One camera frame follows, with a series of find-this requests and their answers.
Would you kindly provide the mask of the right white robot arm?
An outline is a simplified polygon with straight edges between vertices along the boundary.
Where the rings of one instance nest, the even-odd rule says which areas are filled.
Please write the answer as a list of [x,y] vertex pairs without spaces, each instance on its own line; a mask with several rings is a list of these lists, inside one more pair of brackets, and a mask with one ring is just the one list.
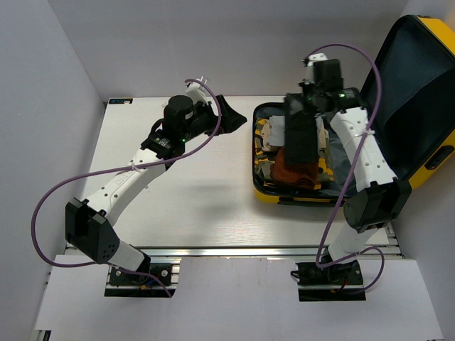
[[346,263],[362,254],[367,241],[401,212],[412,191],[387,163],[371,126],[376,113],[369,113],[359,91],[346,88],[337,59],[322,53],[306,61],[307,78],[302,84],[306,112],[324,114],[340,139],[350,162],[344,187],[356,184],[357,193],[345,198],[340,193],[336,207],[343,208],[345,224],[328,246],[320,244],[316,265],[329,283],[347,274]]

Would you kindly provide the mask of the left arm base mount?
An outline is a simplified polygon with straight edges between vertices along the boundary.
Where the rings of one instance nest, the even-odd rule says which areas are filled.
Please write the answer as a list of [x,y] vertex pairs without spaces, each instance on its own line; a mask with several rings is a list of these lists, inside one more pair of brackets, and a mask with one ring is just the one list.
[[180,262],[176,259],[152,259],[150,276],[125,273],[117,266],[109,267],[104,296],[111,298],[170,298],[176,291]]

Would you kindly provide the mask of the yellow hard-shell suitcase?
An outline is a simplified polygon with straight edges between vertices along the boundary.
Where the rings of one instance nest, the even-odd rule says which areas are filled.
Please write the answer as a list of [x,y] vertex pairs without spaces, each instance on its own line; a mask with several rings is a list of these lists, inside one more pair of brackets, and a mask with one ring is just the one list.
[[[382,79],[376,90],[369,74],[360,91],[375,112],[373,130],[387,163],[412,188],[425,183],[454,154],[454,31],[440,19],[406,15],[390,29],[375,63]],[[268,102],[253,112],[253,140],[257,118],[283,115],[284,104]],[[266,203],[332,206],[345,188],[350,163],[340,139],[328,135],[328,153],[335,182],[322,190],[273,188],[265,190],[252,169],[255,196]]]

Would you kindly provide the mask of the beige garment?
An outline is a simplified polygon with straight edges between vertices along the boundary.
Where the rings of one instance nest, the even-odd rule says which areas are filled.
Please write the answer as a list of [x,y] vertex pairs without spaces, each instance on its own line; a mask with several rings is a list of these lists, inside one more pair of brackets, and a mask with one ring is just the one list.
[[274,147],[269,143],[270,128],[268,126],[263,126],[260,131],[260,137],[262,139],[262,150],[264,152],[273,152]]

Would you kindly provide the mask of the camouflage orange green garment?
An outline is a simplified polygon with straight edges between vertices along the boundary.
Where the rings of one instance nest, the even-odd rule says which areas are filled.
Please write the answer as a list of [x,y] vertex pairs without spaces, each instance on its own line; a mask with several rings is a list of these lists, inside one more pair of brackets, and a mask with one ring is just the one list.
[[[255,121],[254,128],[254,141],[253,141],[253,174],[255,175],[259,184],[265,190],[271,190],[273,188],[293,188],[293,187],[284,187],[276,186],[273,180],[270,177],[270,166],[275,162],[276,155],[278,150],[283,147],[274,146],[273,152],[264,152],[262,150],[262,139],[260,137],[260,131],[263,126],[268,126],[270,128],[269,118],[257,118]],[[326,149],[318,151],[318,180],[313,190],[322,190],[328,188],[330,185],[333,185],[335,182],[335,177],[333,171],[330,168],[331,162],[329,160],[328,153],[328,144]]]

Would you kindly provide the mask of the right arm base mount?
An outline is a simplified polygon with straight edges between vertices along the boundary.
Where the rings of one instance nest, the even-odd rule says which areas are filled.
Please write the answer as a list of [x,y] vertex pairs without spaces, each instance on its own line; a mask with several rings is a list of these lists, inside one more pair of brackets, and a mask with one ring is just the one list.
[[365,301],[363,275],[358,261],[320,269],[315,263],[296,263],[290,272],[300,302]]

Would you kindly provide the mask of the grey cloth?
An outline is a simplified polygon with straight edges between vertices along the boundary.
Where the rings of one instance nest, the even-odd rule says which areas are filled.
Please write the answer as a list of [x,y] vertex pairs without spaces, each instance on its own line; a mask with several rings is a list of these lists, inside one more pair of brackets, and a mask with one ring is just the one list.
[[271,146],[283,147],[285,145],[285,117],[271,116],[269,118],[270,133],[268,143]]

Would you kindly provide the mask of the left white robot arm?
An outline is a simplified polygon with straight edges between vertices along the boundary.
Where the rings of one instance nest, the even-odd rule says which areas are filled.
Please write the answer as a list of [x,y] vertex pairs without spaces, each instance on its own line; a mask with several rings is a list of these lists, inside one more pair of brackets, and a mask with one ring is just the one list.
[[84,200],[73,198],[67,203],[66,241],[95,263],[122,267],[134,283],[145,282],[150,275],[149,256],[123,242],[114,224],[129,203],[183,155],[186,142],[201,134],[229,134],[246,123],[246,117],[232,109],[224,96],[216,99],[219,117],[206,100],[172,96],[164,107],[163,118],[152,126],[127,170],[117,173]]

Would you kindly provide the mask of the brown fleece towel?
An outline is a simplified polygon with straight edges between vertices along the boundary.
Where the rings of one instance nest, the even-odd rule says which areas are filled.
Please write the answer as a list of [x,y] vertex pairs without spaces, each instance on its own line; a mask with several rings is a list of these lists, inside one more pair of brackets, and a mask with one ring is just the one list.
[[287,164],[283,148],[278,150],[275,162],[270,166],[270,177],[276,186],[313,190],[318,174],[318,163]]

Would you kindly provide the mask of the white patterned cloth bag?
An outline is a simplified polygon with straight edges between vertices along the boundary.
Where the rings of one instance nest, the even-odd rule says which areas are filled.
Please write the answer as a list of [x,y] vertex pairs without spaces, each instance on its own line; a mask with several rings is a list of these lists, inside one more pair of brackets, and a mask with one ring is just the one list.
[[325,129],[323,118],[322,117],[316,117],[316,132],[317,132],[317,146],[318,150],[324,150],[327,147],[328,144],[328,132]]

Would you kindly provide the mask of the black leather pouch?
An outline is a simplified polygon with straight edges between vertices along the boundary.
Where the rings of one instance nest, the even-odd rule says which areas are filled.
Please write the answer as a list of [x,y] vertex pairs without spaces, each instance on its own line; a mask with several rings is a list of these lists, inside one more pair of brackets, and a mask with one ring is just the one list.
[[289,165],[317,163],[318,135],[316,112],[300,94],[288,93],[284,98],[284,152]]

